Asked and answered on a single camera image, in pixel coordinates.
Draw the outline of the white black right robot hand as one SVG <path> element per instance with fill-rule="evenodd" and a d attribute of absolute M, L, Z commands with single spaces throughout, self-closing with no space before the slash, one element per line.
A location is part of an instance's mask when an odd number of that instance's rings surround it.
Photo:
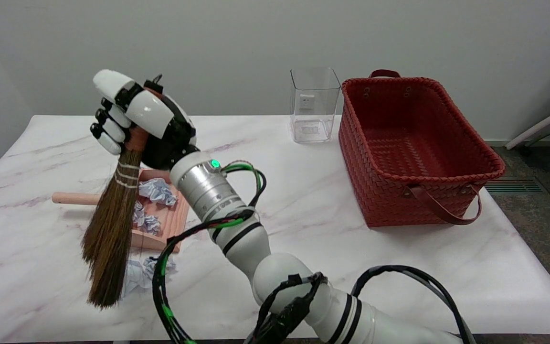
<path fill-rule="evenodd" d="M 101 106 L 90 133 L 110 154 L 130 152 L 136 143 L 144 165 L 165 171 L 199 151 L 196 127 L 186 111 L 164 93 L 159 77 L 139 84 L 120 72 L 103 69 L 93 83 L 101 94 Z"/>

